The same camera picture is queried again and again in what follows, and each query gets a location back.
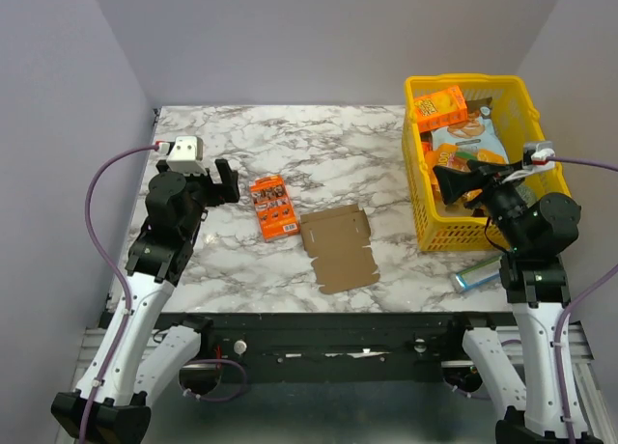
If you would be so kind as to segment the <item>brown cardboard box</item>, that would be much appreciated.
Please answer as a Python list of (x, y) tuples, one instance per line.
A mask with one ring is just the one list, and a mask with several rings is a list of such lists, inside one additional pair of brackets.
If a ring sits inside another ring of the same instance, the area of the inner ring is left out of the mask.
[(350, 291), (379, 280), (371, 228), (359, 205), (303, 214), (300, 234), (321, 293)]

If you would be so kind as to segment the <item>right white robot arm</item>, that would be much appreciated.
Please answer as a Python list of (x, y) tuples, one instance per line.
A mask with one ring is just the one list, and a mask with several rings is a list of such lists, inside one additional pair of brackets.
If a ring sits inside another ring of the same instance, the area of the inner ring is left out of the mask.
[(580, 207), (551, 192), (528, 205), (518, 192), (531, 173), (521, 164), (469, 161), (465, 172), (434, 168), (445, 204), (474, 191), (467, 208), (482, 206), (509, 247), (500, 279), (511, 305), (524, 365), (519, 375), (491, 328), (457, 326), (444, 335), (446, 351), (475, 364), (498, 415), (498, 443), (596, 443), (576, 394), (569, 314), (571, 298), (561, 253), (578, 238)]

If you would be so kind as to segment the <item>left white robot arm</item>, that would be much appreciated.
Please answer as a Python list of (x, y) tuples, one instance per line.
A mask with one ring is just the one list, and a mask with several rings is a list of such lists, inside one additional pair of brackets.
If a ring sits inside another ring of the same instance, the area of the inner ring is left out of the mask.
[(158, 317), (180, 282), (209, 208), (239, 201), (237, 171), (217, 159), (220, 182), (197, 161), (159, 161), (148, 185), (146, 219), (122, 272), (123, 299), (98, 352), (73, 391), (56, 395), (51, 413), (80, 443), (139, 443), (152, 407), (190, 360), (213, 353), (207, 319), (173, 326), (152, 352)]

